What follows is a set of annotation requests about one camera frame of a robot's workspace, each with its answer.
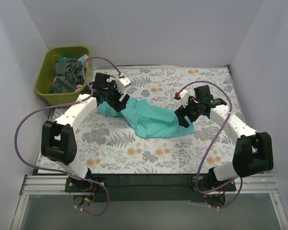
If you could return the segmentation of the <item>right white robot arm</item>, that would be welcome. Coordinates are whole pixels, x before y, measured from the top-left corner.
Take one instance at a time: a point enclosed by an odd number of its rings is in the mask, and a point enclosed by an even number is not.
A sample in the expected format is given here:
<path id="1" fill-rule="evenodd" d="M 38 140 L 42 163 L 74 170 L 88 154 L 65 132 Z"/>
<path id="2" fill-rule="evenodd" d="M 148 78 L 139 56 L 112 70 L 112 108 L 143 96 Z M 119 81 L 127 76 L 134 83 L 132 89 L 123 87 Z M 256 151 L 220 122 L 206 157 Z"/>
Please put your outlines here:
<path id="1" fill-rule="evenodd" d="M 267 132 L 256 131 L 232 114 L 226 101 L 213 97 L 208 85 L 197 87 L 194 92 L 194 96 L 187 90 L 175 94 L 175 99 L 182 103 L 175 111 L 179 125 L 188 128 L 191 122 L 204 115 L 218 124 L 235 143 L 232 161 L 209 170 L 207 183 L 212 190 L 221 189 L 229 179 L 273 169 L 272 139 Z"/>

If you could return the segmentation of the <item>teal t shirt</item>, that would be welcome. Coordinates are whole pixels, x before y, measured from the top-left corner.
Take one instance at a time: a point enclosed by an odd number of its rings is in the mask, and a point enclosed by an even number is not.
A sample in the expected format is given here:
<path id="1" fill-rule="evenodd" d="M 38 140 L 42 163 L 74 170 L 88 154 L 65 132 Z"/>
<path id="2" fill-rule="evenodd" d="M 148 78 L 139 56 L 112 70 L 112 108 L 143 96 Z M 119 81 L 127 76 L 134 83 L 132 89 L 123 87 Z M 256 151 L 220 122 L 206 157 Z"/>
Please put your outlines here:
<path id="1" fill-rule="evenodd" d="M 142 138 L 175 138 L 195 132 L 194 125 L 188 120 L 188 128 L 179 125 L 174 111 L 148 103 L 146 99 L 130 98 L 126 108 L 116 112 L 107 102 L 98 107 L 98 112 L 109 117 L 123 116 Z"/>

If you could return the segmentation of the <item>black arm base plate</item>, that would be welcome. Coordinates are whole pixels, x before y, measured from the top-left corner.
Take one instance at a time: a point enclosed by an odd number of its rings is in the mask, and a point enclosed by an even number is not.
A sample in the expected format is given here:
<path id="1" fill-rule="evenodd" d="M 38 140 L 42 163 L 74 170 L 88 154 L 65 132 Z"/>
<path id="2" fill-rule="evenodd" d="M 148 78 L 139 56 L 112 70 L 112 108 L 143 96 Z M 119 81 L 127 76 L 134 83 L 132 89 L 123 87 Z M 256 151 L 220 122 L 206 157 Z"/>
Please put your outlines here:
<path id="1" fill-rule="evenodd" d="M 191 201 L 205 202 L 193 190 L 194 174 L 92 174 L 91 180 L 104 183 L 110 201 Z"/>

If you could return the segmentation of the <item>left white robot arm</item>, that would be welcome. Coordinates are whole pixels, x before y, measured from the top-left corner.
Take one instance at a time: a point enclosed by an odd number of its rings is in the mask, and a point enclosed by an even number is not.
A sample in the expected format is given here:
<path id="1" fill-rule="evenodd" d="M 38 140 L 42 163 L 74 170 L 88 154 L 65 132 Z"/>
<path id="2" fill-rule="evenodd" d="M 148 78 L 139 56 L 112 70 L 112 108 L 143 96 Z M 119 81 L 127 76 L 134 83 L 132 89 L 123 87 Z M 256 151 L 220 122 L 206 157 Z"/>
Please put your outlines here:
<path id="1" fill-rule="evenodd" d="M 58 164 L 67 174 L 78 177 L 76 186 L 83 192 L 92 188 L 92 179 L 87 176 L 89 169 L 77 157 L 75 132 L 85 118 L 102 103 L 108 103 L 116 112 L 126 108 L 130 96 L 125 93 L 131 80 L 96 73 L 93 82 L 79 94 L 63 115 L 42 126 L 41 155 Z"/>

